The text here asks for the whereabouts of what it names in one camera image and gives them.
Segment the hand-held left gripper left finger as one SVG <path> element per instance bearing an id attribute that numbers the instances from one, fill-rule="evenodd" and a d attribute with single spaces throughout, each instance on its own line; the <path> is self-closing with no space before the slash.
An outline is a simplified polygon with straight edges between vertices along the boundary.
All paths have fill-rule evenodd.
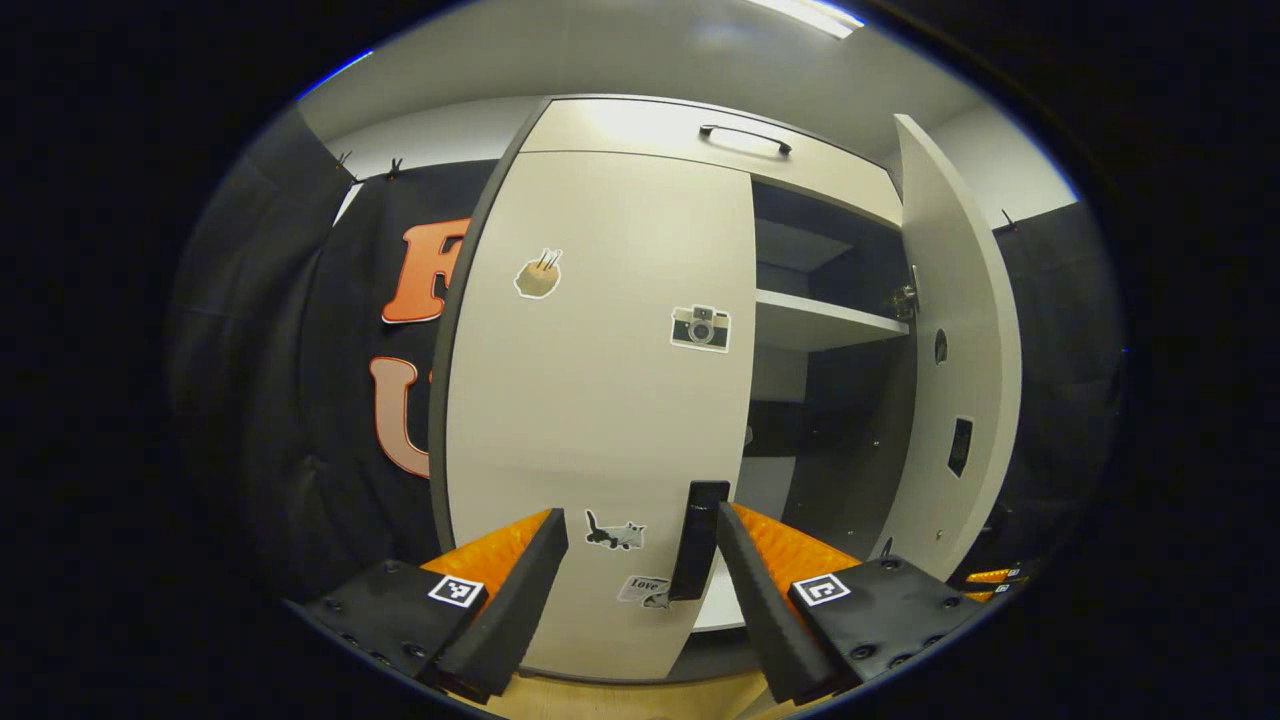
<path id="1" fill-rule="evenodd" d="M 406 682 L 484 705 L 524 661 L 567 548 L 563 509 L 545 509 L 420 565 L 375 562 L 288 609 Z"/>

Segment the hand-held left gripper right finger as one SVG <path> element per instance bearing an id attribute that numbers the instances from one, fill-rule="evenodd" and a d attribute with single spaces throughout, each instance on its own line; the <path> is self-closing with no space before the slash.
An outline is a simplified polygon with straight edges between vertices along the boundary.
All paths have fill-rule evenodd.
<path id="1" fill-rule="evenodd" d="M 718 550 L 774 701 L 876 684 L 973 625 L 986 606 L 895 555 L 858 560 L 739 503 Z"/>

